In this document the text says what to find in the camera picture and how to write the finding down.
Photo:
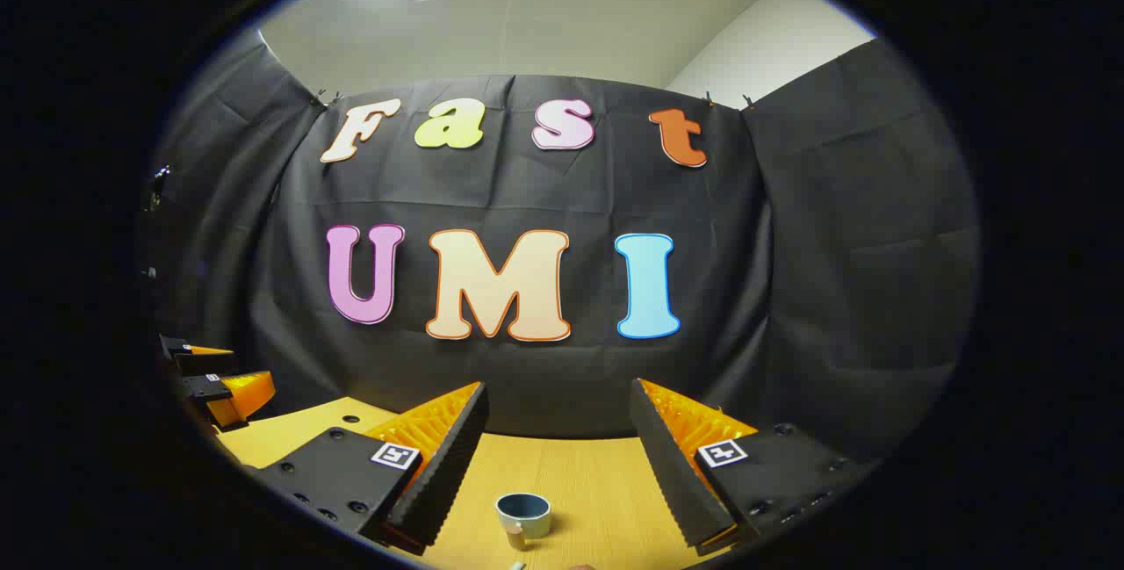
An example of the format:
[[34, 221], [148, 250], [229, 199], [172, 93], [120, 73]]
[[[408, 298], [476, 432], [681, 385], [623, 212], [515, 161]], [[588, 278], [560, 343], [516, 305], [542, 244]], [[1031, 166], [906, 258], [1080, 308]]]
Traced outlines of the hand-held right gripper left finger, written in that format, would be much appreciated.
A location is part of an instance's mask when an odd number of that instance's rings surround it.
[[472, 382], [373, 429], [323, 429], [253, 474], [337, 530], [422, 555], [457, 498], [489, 410], [486, 386]]

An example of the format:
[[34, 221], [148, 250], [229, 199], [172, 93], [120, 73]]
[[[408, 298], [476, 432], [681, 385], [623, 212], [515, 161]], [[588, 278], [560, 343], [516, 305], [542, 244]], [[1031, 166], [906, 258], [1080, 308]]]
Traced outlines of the blue cup with wooden handle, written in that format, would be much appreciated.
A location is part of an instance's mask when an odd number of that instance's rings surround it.
[[504, 494], [495, 501], [495, 514], [509, 545], [517, 551], [545, 539], [551, 531], [551, 503], [538, 494]]

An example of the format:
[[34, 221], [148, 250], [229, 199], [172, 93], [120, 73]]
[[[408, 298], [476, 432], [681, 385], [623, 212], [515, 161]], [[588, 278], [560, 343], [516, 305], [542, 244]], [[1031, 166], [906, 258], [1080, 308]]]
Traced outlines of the black backdrop cloth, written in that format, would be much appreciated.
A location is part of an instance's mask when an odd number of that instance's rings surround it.
[[[140, 217], [157, 329], [277, 379], [274, 415], [473, 381], [488, 429], [629, 437], [635, 378], [852, 456], [915, 429], [979, 269], [970, 177], [881, 40], [743, 110], [584, 76], [435, 76], [336, 105], [259, 33], [171, 114]], [[495, 266], [561, 230], [558, 342], [436, 340], [438, 230]]]

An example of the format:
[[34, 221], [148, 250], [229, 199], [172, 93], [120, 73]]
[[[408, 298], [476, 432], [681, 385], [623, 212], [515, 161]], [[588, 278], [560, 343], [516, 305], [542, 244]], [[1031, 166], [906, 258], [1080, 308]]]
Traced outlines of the wooden desktop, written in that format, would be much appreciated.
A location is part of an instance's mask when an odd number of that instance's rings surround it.
[[[509, 545], [495, 503], [537, 494], [551, 530]], [[436, 543], [419, 558], [438, 570], [683, 570], [700, 557], [667, 509], [638, 438], [525, 438], [484, 434]]]

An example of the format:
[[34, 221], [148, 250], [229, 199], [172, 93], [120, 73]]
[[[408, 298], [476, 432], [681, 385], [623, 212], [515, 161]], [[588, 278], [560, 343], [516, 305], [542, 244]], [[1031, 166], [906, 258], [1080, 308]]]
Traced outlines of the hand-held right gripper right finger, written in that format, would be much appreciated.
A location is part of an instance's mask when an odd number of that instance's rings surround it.
[[647, 379], [629, 383], [629, 418], [667, 509], [686, 545], [703, 557], [778, 539], [880, 465], [794, 423], [756, 429]]

